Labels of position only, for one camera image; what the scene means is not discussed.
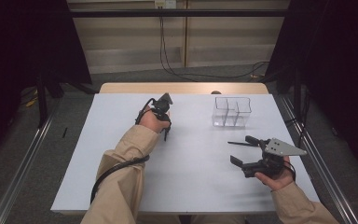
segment beige wall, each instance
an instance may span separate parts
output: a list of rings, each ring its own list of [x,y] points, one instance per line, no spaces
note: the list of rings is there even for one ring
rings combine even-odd
[[[177,8],[285,9],[288,0],[181,0]],[[71,9],[145,9],[154,1],[68,0]],[[171,67],[268,61],[283,18],[163,18]],[[159,18],[75,18],[90,72],[159,69]]]

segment person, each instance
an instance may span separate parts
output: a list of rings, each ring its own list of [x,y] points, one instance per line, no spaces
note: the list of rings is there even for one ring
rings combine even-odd
[[[159,133],[169,126],[168,121],[158,120],[150,110],[145,112],[139,125],[133,125],[126,131],[115,149],[104,152],[97,178],[116,164],[149,155],[158,142]],[[283,169],[281,175],[274,179],[261,173],[256,173],[255,177],[272,189],[272,199],[278,217],[283,223],[337,223],[321,203],[311,202],[307,198],[293,181],[288,170]],[[178,216],[138,218],[144,178],[144,163],[113,172],[100,184],[81,223],[135,224],[137,221],[153,223],[153,220],[156,221],[155,223],[180,223]],[[244,217],[193,216],[191,222],[194,224],[244,223]]]

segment white table surface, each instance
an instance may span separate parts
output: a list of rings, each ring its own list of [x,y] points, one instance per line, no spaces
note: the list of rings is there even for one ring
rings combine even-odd
[[[95,175],[107,149],[114,148],[151,97],[160,94],[96,94],[86,123],[51,210],[63,214],[85,213]],[[244,128],[214,127],[214,97],[251,99],[252,115]],[[272,95],[171,94],[172,128],[167,141],[160,137],[145,166],[143,213],[205,214],[275,211],[267,186],[245,178],[230,163],[233,155],[243,162],[261,159],[261,149],[230,145],[245,135],[272,137],[293,144]],[[319,202],[299,157],[291,157],[297,184]]]

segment clear plastic container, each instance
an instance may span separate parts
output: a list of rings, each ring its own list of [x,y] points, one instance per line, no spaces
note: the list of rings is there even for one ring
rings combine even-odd
[[[244,127],[251,113],[251,99],[247,97],[216,97],[213,126]]]

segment long sleeve shirt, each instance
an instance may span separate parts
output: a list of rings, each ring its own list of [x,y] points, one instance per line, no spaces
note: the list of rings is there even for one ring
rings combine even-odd
[[[104,152],[97,178],[120,162],[148,155],[158,137],[158,133],[144,126],[132,126],[114,150]],[[144,164],[136,164],[109,175],[101,183],[82,224],[136,223],[144,187],[144,170]],[[337,223],[321,203],[311,202],[295,183],[271,194],[283,223]]]

